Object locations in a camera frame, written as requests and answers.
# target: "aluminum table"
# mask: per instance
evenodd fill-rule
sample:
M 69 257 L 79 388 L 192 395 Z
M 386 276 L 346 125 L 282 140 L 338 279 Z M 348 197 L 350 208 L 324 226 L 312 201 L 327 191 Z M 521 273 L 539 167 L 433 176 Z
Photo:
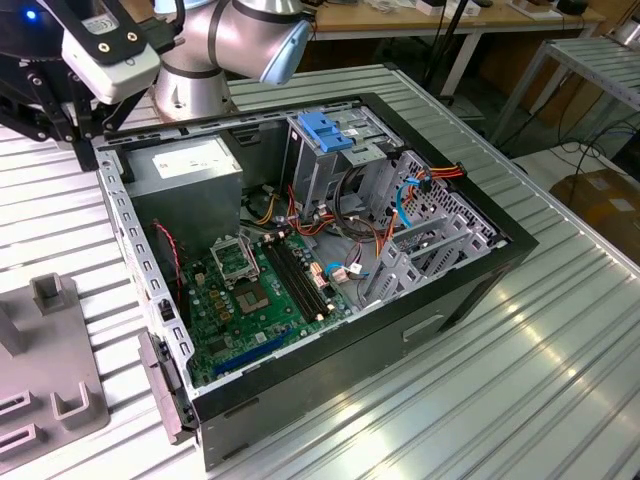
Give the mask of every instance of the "aluminum table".
M 532 107 L 533 112 L 546 103 L 569 71 L 577 73 L 634 110 L 640 110 L 639 51 L 630 50 L 605 37 L 549 40 L 540 45 L 500 112 L 497 126 L 491 135 L 491 143 L 495 144 L 500 138 L 513 112 L 548 58 L 557 60 L 561 67 Z M 607 117 L 610 113 L 611 109 L 608 108 L 602 116 Z
M 253 478 L 619 478 L 640 469 L 639 269 L 400 71 L 232 83 L 241 109 L 373 91 L 540 242 L 460 325 L 228 460 Z M 130 125 L 156 122 L 148 100 Z M 169 445 L 138 359 L 145 328 L 93 173 L 0 129 L 0 288 L 71 273 L 111 422 L 8 479 L 204 478 Z

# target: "blue cable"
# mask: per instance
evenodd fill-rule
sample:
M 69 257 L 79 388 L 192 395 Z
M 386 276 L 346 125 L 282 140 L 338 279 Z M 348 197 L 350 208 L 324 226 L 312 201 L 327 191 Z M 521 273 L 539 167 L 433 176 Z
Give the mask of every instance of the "blue cable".
M 407 218 L 407 214 L 404 213 L 404 208 L 402 208 L 402 192 L 404 191 L 405 187 L 409 187 L 411 185 L 413 185 L 414 187 L 419 187 L 420 180 L 414 177 L 409 177 L 407 178 L 407 181 L 402 184 L 402 186 L 396 192 L 396 210 L 398 210 L 398 217 L 400 217 L 400 220 L 402 220 L 402 223 L 404 223 L 407 228 L 411 227 L 411 222 Z

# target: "blue pcie slot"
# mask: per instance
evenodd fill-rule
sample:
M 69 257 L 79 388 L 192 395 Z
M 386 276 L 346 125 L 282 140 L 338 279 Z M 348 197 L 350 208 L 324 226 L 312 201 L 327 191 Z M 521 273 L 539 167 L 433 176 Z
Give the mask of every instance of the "blue pcie slot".
M 277 336 L 276 338 L 274 338 L 273 340 L 269 340 L 267 343 L 263 343 L 262 345 L 259 345 L 256 348 L 252 348 L 248 352 L 241 353 L 237 357 L 227 360 L 226 362 L 220 365 L 216 365 L 213 368 L 213 376 L 215 377 L 220 375 L 221 373 L 235 370 L 236 368 L 241 367 L 242 365 L 251 363 L 254 360 L 257 360 L 258 358 L 264 355 L 267 355 L 273 352 L 274 350 L 277 350 L 284 344 L 285 339 L 289 336 L 290 333 L 291 333 L 291 330 L 286 331 L 280 334 L 279 336 Z

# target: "sticker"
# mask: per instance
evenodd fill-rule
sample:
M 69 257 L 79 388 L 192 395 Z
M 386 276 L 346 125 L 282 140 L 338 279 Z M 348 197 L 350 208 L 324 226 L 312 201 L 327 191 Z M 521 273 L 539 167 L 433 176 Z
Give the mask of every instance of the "sticker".
M 600 178 L 600 177 L 587 178 L 587 181 L 591 185 L 593 185 L 597 190 L 600 190 L 600 191 L 609 190 L 611 188 L 611 185 L 609 185 L 604 178 Z
M 117 22 L 107 13 L 83 20 L 82 24 L 94 35 L 102 35 L 118 28 Z
M 153 163 L 162 178 L 177 177 L 188 173 L 199 172 L 209 168 L 220 166 L 220 170 L 226 172 L 228 166 L 227 154 L 220 144 L 214 140 L 205 145 L 185 148 L 175 152 L 159 153 L 153 158 Z
M 633 211 L 635 211 L 635 208 L 633 208 L 633 205 L 631 205 L 624 198 L 610 198 L 609 201 L 620 212 L 633 212 Z

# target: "desk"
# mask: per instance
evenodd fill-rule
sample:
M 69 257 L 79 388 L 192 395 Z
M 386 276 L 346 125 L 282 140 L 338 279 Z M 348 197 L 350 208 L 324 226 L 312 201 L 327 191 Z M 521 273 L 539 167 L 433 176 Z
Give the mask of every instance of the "desk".
M 500 139 L 500 135 L 509 124 L 511 115 L 547 58 L 553 58 L 560 63 L 561 67 L 558 71 L 562 72 L 562 76 L 571 70 L 614 97 L 600 115 L 602 121 L 596 123 L 593 133 L 598 131 L 600 124 L 608 120 L 616 99 L 634 110 L 640 110 L 640 52 L 623 47 L 605 37 L 550 40 L 540 45 L 500 112 L 496 128 L 491 134 L 491 143 L 495 144 Z M 541 95 L 543 98 L 538 102 L 544 104 L 552 94 L 553 92 L 550 92 L 544 97 L 543 92 Z
M 376 92 L 540 245 L 459 325 L 251 445 L 221 479 L 620 478 L 640 469 L 640 269 L 399 71 L 230 82 L 241 110 Z M 128 125 L 157 122 L 143 99 Z M 88 437 L 2 480 L 204 478 L 169 445 L 138 356 L 144 312 L 93 173 L 0 128 L 0 248 L 28 256 L 0 289 L 71 274 L 111 413 Z
M 564 16 L 556 20 L 533 20 L 514 10 L 506 0 L 494 0 L 490 8 L 483 8 L 477 17 L 460 20 L 456 34 L 466 35 L 464 44 L 442 89 L 442 95 L 453 95 L 469 60 L 484 33 L 532 32 L 541 30 L 581 30 L 581 37 L 590 37 L 605 17 L 587 9 L 582 18 Z M 365 3 L 356 6 L 323 4 L 316 16 L 317 40 L 345 40 L 358 38 L 390 38 L 435 35 L 439 15 L 424 15 L 415 9 L 399 8 L 382 13 Z M 443 33 L 449 19 L 443 21 Z

